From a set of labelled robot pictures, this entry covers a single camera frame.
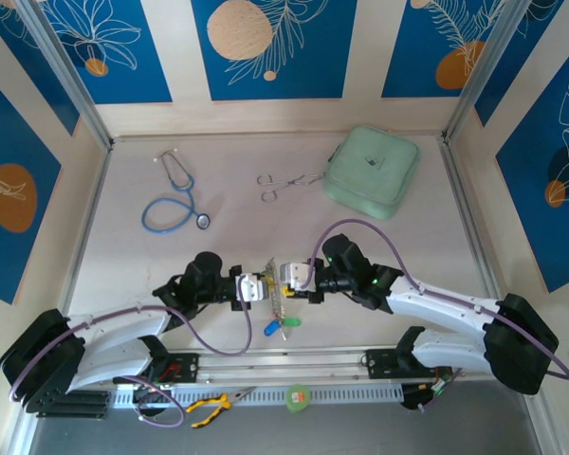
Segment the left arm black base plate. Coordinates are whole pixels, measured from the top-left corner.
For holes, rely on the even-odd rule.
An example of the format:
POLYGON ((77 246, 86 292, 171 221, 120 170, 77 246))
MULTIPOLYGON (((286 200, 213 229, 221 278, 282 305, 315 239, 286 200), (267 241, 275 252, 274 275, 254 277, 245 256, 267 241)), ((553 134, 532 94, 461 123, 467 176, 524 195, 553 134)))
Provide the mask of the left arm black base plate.
POLYGON ((196 382, 200 355, 196 353, 167 354, 153 360, 141 377, 156 384, 190 384, 196 382))

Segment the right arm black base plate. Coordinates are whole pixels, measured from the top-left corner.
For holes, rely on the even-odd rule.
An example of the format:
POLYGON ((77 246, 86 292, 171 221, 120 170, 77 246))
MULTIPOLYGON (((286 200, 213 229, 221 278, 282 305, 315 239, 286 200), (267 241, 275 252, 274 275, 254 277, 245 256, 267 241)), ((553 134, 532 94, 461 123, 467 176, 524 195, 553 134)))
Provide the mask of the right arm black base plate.
POLYGON ((396 349, 369 349, 362 364, 370 379, 448 379, 453 375, 451 367, 426 367, 411 353, 396 349))

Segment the metal forceps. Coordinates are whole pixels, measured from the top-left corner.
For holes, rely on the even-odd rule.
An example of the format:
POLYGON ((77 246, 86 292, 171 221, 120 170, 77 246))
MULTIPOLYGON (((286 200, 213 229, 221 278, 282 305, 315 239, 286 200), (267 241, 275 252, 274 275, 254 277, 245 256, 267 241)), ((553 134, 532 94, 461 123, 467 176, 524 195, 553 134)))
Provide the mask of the metal forceps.
POLYGON ((260 199, 264 203, 271 203, 278 199, 278 191, 282 191, 288 187, 294 186, 311 186, 315 182, 322 180, 325 177, 325 173, 319 174, 302 174, 296 178, 278 180, 275 179, 271 174, 261 174, 256 178, 256 183, 261 187, 266 187, 266 189, 261 193, 260 199))

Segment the aluminium corner post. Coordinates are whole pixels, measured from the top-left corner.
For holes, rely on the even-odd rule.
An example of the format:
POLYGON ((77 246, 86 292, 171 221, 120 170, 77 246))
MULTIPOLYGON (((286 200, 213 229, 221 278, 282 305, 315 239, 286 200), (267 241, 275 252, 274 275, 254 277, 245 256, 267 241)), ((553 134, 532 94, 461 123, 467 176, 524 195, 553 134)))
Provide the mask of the aluminium corner post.
POLYGON ((466 86, 443 131, 443 142, 450 145, 460 133, 475 102, 503 56, 532 0, 507 0, 501 16, 486 41, 477 64, 470 73, 466 86))
POLYGON ((36 0, 13 0, 13 3, 30 35, 78 109, 90 132, 101 147, 110 153, 113 148, 113 138, 101 119, 75 65, 38 2, 36 0))

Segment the grey metal shelf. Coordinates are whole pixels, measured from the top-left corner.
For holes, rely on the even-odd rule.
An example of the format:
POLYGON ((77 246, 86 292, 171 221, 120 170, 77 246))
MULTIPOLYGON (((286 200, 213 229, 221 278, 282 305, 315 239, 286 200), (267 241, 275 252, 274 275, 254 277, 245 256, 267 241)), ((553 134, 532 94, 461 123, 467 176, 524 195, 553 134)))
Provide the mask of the grey metal shelf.
POLYGON ((562 455, 527 401, 493 381, 455 382, 427 410, 394 403, 241 407, 208 428, 160 429, 130 410, 41 420, 15 455, 562 455))

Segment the mint green zip pouch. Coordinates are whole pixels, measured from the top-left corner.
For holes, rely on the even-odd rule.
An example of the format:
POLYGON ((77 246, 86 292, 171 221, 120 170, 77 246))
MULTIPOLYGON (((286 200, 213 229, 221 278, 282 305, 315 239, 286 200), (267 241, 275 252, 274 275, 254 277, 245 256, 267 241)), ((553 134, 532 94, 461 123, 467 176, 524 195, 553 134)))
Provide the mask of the mint green zip pouch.
POLYGON ((419 148, 408 139, 357 126, 329 158, 324 192, 345 207, 389 220, 409 188, 419 159, 419 148))

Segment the aluminium side rail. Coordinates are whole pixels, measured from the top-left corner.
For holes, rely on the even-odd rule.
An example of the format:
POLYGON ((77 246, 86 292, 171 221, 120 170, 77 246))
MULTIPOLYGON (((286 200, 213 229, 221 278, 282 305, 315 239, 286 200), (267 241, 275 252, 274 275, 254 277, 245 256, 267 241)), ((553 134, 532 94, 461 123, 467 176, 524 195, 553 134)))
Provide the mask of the aluminium side rail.
POLYGON ((83 223, 81 225, 82 230, 79 240, 77 241, 76 248, 74 250, 74 256, 65 274, 64 285, 62 287, 62 291, 57 303, 57 309, 65 315, 68 314, 72 296, 74 294, 76 283, 80 275, 84 252, 88 244, 88 239, 94 223, 94 218, 101 199, 101 192, 109 168, 113 149, 114 142, 111 142, 104 158, 101 161, 101 167, 96 181, 94 182, 94 186, 92 187, 91 197, 84 213, 83 223))
POLYGON ((443 137, 438 138, 439 150, 448 175, 453 197, 458 208, 464 232, 475 265, 478 268, 486 294, 491 298, 500 296, 500 287, 487 255, 485 244, 480 233, 478 219, 470 203, 469 194, 463 181, 453 151, 443 137))

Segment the black ribbed block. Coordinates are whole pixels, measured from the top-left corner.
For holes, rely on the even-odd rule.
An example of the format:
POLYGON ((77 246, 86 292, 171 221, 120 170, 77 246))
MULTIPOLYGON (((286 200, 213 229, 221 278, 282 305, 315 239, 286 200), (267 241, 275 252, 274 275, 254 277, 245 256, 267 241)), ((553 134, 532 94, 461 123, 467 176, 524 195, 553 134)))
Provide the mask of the black ribbed block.
POLYGON ((37 412, 38 418, 89 418, 105 417, 111 395, 108 391, 73 391, 57 399, 37 412))

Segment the yellow handled pliers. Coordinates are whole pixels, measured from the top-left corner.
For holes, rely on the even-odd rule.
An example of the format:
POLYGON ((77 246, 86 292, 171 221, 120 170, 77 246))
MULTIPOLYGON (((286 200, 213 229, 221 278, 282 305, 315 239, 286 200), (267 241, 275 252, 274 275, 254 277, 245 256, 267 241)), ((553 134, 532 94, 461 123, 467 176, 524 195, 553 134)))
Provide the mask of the yellow handled pliers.
POLYGON ((251 392, 255 391, 255 387, 247 387, 235 392, 222 393, 219 396, 197 400, 185 408, 190 414, 202 407, 214 407, 214 410, 206 418, 191 424, 191 428, 200 429, 212 423, 221 413, 230 410, 236 403, 243 400, 251 392))

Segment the blue stethoscope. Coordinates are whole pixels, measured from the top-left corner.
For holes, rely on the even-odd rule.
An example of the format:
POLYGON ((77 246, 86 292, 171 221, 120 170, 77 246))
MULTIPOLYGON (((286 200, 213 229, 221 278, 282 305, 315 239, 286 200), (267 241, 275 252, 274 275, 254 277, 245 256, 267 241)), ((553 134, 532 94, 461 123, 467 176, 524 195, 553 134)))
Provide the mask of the blue stethoscope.
POLYGON ((186 224, 188 224, 193 218, 195 219, 196 226, 201 230, 206 230, 211 225, 211 218, 207 213, 199 212, 196 209, 195 199, 193 196, 193 189, 195 187, 195 179, 192 174, 186 169, 182 161, 178 158, 177 149, 167 150, 160 155, 158 155, 154 162, 160 162, 167 178, 171 184, 171 187, 174 191, 184 194, 188 201, 184 202, 182 200, 176 199, 170 196, 160 196, 157 199, 148 203, 145 207, 143 212, 141 213, 140 222, 142 227, 154 234, 167 234, 174 232, 180 228, 183 228, 186 224), (171 167, 168 164, 168 161, 171 160, 176 167, 181 171, 185 179, 183 181, 179 181, 174 178, 173 173, 171 172, 171 167), (155 227, 151 224, 149 214, 150 211, 160 204, 173 204, 179 206, 186 210, 185 216, 176 223, 167 226, 167 227, 155 227))

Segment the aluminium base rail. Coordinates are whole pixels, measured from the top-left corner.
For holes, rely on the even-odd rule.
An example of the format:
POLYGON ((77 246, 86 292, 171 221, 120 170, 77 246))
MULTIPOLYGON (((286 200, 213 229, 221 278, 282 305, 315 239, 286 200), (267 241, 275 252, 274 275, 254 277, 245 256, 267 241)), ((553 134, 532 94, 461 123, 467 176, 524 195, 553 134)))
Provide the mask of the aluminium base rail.
MULTIPOLYGON (((524 394, 534 394, 538 390, 535 385, 521 384, 519 373, 496 371, 485 353, 472 346, 457 344, 428 332, 422 336, 427 342, 418 352, 413 352, 405 344, 394 349, 411 353, 426 367, 451 367, 453 371, 461 369, 472 374, 490 374, 510 389, 524 394)), ((199 354, 195 383, 278 385, 291 381, 429 380, 370 379, 362 364, 366 351, 319 350, 246 353, 240 356, 199 354)), ((141 377, 153 360, 167 354, 174 353, 168 352, 154 337, 135 339, 97 355, 90 355, 81 346, 75 346, 71 353, 66 353, 64 347, 59 346, 32 368, 18 392, 20 395, 69 393, 112 380, 127 382, 135 376, 141 377)))

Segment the round green tape roll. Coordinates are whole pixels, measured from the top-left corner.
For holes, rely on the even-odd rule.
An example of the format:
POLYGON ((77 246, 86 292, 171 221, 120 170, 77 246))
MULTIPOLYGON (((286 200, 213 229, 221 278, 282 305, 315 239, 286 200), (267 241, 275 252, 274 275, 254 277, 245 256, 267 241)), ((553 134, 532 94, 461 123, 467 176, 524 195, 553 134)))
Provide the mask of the round green tape roll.
POLYGON ((310 390, 302 384, 290 386, 285 394, 287 409, 292 413, 298 413, 307 408, 311 401, 310 390))

